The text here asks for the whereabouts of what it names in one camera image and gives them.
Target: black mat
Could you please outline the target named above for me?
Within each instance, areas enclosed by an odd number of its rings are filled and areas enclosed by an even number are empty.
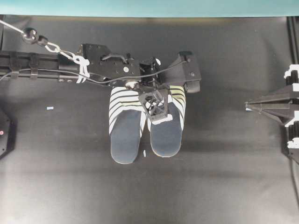
[[[110,155],[109,89],[1,82],[0,104],[18,133],[16,149],[0,160],[0,223],[298,223],[281,129],[243,104],[284,86],[286,18],[6,19],[70,51],[98,43],[168,65],[178,51],[192,50],[202,83],[201,93],[186,98],[180,152],[157,157],[145,132],[136,162],[121,165]],[[3,49],[45,53],[7,29]]]

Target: striped slipper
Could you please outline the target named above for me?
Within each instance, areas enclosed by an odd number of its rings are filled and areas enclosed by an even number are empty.
[[[161,157],[172,157],[178,153],[184,129],[186,98],[182,86],[170,86],[168,95],[168,113],[172,120],[152,124],[148,119],[150,144],[154,153]]]
[[[132,163],[138,154],[146,115],[136,91],[115,87],[109,105],[111,156],[120,164]]]

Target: black plastic part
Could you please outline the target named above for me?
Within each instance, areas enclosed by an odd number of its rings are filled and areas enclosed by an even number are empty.
[[[107,46],[97,44],[82,44],[82,52],[85,59],[88,59],[90,65],[88,66],[89,73],[97,73],[102,75],[98,77],[98,81],[104,81],[123,76],[140,76],[140,65],[138,60],[132,58],[127,59],[124,63],[120,57],[105,56],[111,55],[111,51]],[[110,83],[111,86],[124,86],[126,81],[118,80]]]
[[[186,82],[184,85],[187,93],[196,93],[200,91],[200,81]]]
[[[9,68],[11,70],[11,78],[17,78],[19,76],[19,70],[21,69],[18,52],[10,52]]]
[[[48,38],[42,35],[39,35],[37,44],[44,47],[48,44]]]
[[[183,86],[186,82],[201,80],[199,65],[197,63],[198,60],[190,51],[179,52],[178,58],[169,67],[182,61],[186,61],[186,63],[182,63],[160,74],[161,83]]]
[[[298,71],[297,70],[291,71],[291,76],[288,76],[286,78],[287,85],[292,85],[293,83],[298,83]]]
[[[124,55],[120,55],[120,54],[116,54],[116,53],[109,53],[108,55],[102,57],[101,60],[105,61],[105,60],[107,60],[109,58],[112,58],[112,57],[114,57],[114,58],[120,58],[124,64],[127,64],[127,60],[126,60],[125,56]]]
[[[0,158],[9,151],[7,147],[10,122],[10,118],[0,109]]]
[[[292,141],[294,138],[299,138],[299,121],[295,121],[293,125],[286,128],[287,140]],[[299,162],[299,149],[287,148],[287,155]]]
[[[139,95],[147,117],[151,122],[167,118],[168,115],[168,90],[156,90]]]
[[[31,79],[37,79],[39,68],[39,57],[35,53],[31,53],[29,67],[31,68]]]

